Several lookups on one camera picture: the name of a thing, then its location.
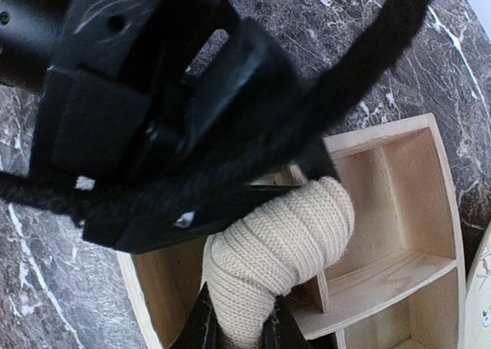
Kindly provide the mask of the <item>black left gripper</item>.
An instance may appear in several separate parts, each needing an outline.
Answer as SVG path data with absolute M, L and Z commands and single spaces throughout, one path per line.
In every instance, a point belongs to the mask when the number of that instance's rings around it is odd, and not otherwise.
M 284 54 L 228 0 L 1 0 L 1 83 L 41 94 L 29 173 L 1 174 L 1 198 L 68 216 L 86 241 L 144 254 L 224 229 L 286 186 L 237 186 L 194 207 L 188 226 L 157 204 L 178 147 L 194 77 L 184 70 L 214 31 L 232 46 L 261 42 L 259 72 L 289 68 Z

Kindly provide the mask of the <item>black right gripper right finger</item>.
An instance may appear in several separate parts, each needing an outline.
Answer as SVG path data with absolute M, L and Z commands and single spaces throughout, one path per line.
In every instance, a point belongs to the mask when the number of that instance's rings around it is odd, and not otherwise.
M 263 325 L 262 348 L 311 349 L 283 296 L 275 299 L 273 311 Z

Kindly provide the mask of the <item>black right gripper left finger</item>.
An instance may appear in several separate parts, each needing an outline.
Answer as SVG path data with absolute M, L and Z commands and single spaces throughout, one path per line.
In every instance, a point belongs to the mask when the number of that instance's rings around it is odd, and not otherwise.
M 192 311 L 171 349 L 220 349 L 219 325 L 209 289 L 205 283 Z

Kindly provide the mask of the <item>beige striped sock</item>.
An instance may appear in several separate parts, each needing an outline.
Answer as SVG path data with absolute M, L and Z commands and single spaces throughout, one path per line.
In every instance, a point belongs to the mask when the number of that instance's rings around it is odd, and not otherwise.
M 257 207 L 207 238 L 207 286 L 227 348 L 257 348 L 275 300 L 344 254 L 354 231 L 348 191 L 325 176 Z

